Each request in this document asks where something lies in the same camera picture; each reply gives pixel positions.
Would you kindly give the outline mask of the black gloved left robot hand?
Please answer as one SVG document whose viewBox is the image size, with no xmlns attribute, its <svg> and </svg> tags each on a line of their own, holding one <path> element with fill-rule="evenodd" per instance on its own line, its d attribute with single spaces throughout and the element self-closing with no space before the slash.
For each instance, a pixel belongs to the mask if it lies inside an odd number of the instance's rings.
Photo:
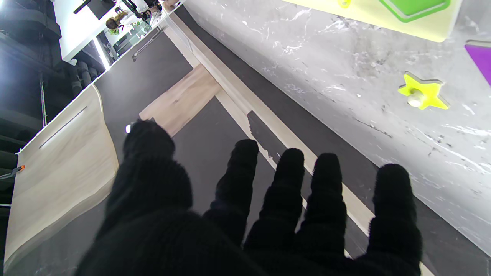
<svg viewBox="0 0 491 276">
<path fill-rule="evenodd" d="M 305 219 L 303 152 L 287 149 L 277 164 L 259 219 L 244 233 L 259 147 L 235 144 L 210 208 L 191 211 L 186 170 L 170 135 L 137 120 L 123 145 L 104 221 L 76 276 L 419 276 L 422 236 L 407 171 L 382 166 L 366 252 L 345 256 L 347 208 L 338 157 L 315 162 Z"/>
</svg>

